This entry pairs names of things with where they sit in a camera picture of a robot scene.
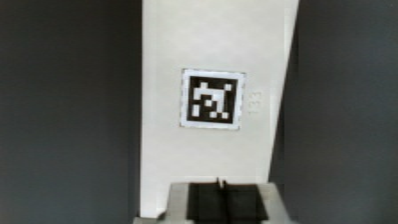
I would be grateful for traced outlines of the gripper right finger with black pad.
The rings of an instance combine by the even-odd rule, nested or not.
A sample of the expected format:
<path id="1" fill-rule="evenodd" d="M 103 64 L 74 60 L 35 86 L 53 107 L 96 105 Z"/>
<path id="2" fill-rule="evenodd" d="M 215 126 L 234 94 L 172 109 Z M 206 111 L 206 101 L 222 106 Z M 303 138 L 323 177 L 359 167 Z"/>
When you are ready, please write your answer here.
<path id="1" fill-rule="evenodd" d="M 227 224 L 296 224 L 273 183 L 224 184 Z"/>

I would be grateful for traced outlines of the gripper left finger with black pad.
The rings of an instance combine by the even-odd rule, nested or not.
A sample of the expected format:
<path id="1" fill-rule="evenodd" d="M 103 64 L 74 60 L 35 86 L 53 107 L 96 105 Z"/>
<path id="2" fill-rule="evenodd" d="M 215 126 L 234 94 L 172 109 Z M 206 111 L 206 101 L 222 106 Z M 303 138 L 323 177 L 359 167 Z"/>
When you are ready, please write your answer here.
<path id="1" fill-rule="evenodd" d="M 156 224 L 225 224 L 220 182 L 174 183 Z"/>

